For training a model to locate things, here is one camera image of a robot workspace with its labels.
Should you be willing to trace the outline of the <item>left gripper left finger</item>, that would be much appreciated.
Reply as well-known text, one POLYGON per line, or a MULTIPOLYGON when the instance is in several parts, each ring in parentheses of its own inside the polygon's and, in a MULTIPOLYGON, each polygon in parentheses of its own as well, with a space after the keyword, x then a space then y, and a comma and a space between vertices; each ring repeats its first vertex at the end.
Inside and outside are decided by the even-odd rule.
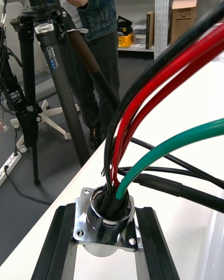
POLYGON ((74 279, 77 254, 73 238, 75 213, 75 203, 57 208, 31 279, 74 279))

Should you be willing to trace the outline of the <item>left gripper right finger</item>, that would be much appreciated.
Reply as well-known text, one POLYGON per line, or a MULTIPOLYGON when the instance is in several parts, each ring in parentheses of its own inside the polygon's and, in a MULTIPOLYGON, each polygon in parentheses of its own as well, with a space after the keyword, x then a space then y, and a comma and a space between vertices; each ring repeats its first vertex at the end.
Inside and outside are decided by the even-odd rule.
POLYGON ((151 207, 135 209, 137 250, 135 264, 139 280, 178 280, 177 269, 151 207))

